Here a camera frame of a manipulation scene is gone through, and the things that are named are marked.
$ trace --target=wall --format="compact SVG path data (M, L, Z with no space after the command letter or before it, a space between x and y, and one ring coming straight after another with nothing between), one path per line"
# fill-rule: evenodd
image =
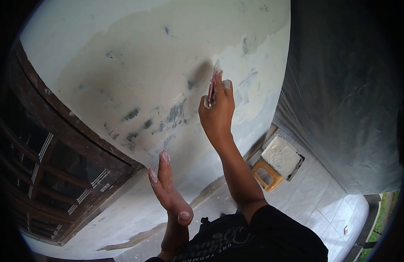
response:
M242 154L270 126L288 55L288 0L45 1L21 34L48 88L94 132L146 167L171 155L173 180L192 201L223 175L200 125L203 72L219 59L234 85L232 133ZM113 257L120 244L167 221L145 172L63 247L65 259Z

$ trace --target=sleeve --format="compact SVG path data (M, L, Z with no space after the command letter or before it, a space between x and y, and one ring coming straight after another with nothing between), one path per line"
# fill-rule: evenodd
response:
M285 249L303 252L314 257L315 261L327 261L328 250L312 230L270 205L254 213L250 229Z
M148 260L145 260L145 262L165 262L165 261L162 260L162 259L159 258L159 257L152 257L152 258L150 258L150 259L148 259Z

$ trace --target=tile floor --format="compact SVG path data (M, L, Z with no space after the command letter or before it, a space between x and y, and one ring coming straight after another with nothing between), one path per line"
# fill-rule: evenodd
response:
M304 163L291 182L283 181L270 193L264 191L268 203L295 221L314 231L329 250L329 262L341 262L355 243L368 216L368 202L362 195L348 195L306 149L277 131L305 157ZM248 161L254 165L260 154ZM231 214L237 209L228 186L224 185L194 209L194 218L189 225L190 238L199 231L202 217L213 221L220 213ZM141 244L115 257L116 262L140 262L161 251L164 232L154 235Z

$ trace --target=grass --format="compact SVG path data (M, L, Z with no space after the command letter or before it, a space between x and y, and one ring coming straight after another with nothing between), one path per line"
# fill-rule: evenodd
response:
M392 204L395 205L397 203L397 198L399 196L399 191L393 192L393 202ZM381 210L380 210L380 214L378 215L377 218L377 223L375 224L374 230L377 232L381 232L383 227L385 225L382 225L382 219L383 217L387 214L388 209L390 208L391 205L387 204L387 193L383 194L383 199L381 200ZM369 237L367 242L375 242L377 241L378 237L380 235L378 235L375 232L372 232L371 236ZM359 256L359 262L365 262L368 255L371 254L372 249L363 249L361 255Z

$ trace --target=black t-shirt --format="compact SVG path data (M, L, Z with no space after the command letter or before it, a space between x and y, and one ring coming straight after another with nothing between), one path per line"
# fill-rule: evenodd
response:
M171 262L327 261L327 248L309 228L272 206L257 210L249 225L242 213L226 215L199 231ZM163 262L153 257L147 262Z

